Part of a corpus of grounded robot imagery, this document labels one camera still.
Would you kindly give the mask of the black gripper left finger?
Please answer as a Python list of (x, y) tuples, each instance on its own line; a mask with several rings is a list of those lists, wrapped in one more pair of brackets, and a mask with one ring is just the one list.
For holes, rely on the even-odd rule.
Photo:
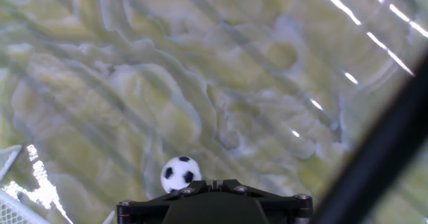
[(172, 189), (170, 193), (150, 201), (123, 200), (116, 204), (117, 224), (144, 223), (152, 217), (163, 219), (172, 204), (186, 197), (214, 190), (214, 181), (193, 181), (182, 189)]

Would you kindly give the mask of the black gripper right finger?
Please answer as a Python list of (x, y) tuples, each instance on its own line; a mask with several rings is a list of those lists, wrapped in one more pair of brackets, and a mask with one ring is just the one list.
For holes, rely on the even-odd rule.
[(236, 179), (214, 180), (213, 190), (225, 195), (215, 206), (225, 208), (232, 223), (309, 223), (313, 217), (313, 198), (306, 193), (280, 196)]

